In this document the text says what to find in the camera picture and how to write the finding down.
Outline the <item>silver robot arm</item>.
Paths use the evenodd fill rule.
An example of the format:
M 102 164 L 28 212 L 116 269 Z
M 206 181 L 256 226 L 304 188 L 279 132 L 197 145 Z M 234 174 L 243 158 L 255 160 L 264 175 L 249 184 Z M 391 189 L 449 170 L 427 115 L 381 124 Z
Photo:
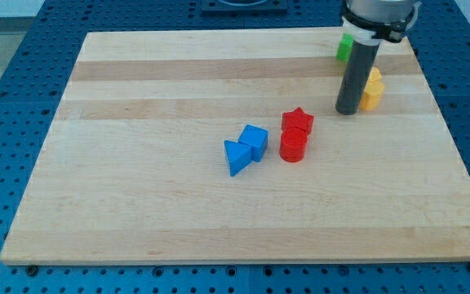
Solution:
M 418 19 L 421 1 L 343 0 L 340 18 L 344 31 L 362 45 L 399 43 Z

